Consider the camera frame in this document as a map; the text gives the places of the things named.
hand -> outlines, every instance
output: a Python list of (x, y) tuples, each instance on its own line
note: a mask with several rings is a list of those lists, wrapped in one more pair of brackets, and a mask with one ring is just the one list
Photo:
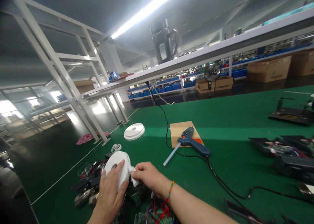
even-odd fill
[(168, 197), (171, 181), (162, 175), (151, 162), (139, 163), (136, 171), (131, 172), (131, 177), (142, 180), (159, 198), (166, 200)]
[(106, 171), (103, 170), (99, 184), (99, 196), (88, 224), (109, 224), (115, 219), (129, 184), (129, 181), (125, 180), (117, 193), (119, 173), (123, 165), (124, 160), (115, 169), (111, 170), (107, 176)]

ceiling light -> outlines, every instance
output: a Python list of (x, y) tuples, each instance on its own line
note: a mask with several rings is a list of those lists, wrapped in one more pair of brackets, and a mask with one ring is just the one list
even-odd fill
[(168, 0), (153, 0), (148, 5), (146, 5), (143, 9), (141, 9), (136, 15), (134, 15), (129, 21), (127, 21), (125, 24), (123, 24), (111, 37), (112, 39), (117, 38), (122, 33), (129, 30), (131, 27), (133, 27), (138, 22), (142, 21), (144, 18), (149, 16), (151, 13), (153, 13), (155, 10), (157, 10), (159, 7), (161, 7), (164, 3), (166, 3)]

human arm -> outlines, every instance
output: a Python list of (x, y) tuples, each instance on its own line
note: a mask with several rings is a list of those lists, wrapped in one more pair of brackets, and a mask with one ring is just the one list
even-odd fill
[[(139, 163), (135, 169), (135, 172), (131, 172), (132, 178), (142, 180), (159, 198), (167, 199), (172, 183), (169, 179), (150, 162)], [(178, 184), (173, 185), (168, 203), (182, 224), (236, 223), (229, 216), (191, 195)]]
[(128, 180), (124, 181), (117, 193), (119, 173), (123, 164), (124, 160), (107, 176), (106, 170), (103, 170), (99, 184), (99, 196), (88, 224), (110, 224), (115, 219), (129, 184)]

woman's left hand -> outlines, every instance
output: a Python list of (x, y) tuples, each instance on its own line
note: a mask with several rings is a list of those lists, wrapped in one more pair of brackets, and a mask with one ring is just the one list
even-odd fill
[(129, 181), (125, 180), (117, 193), (119, 173), (123, 165), (124, 160), (115, 169), (111, 170), (107, 176), (106, 171), (103, 170), (100, 178), (99, 196), (88, 224), (109, 224), (115, 219), (129, 184)]

cardboard sheet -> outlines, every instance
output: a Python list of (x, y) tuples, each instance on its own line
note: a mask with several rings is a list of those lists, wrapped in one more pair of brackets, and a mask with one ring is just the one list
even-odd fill
[[(181, 137), (182, 132), (184, 132), (188, 127), (194, 127), (192, 121), (188, 122), (178, 122), (178, 123), (171, 123), (170, 124), (170, 133), (171, 133), (171, 146), (175, 148), (178, 144), (178, 138)], [(194, 133), (192, 136), (193, 139), (200, 139), (201, 144), (204, 145), (200, 135), (198, 134), (196, 128), (194, 127)]]

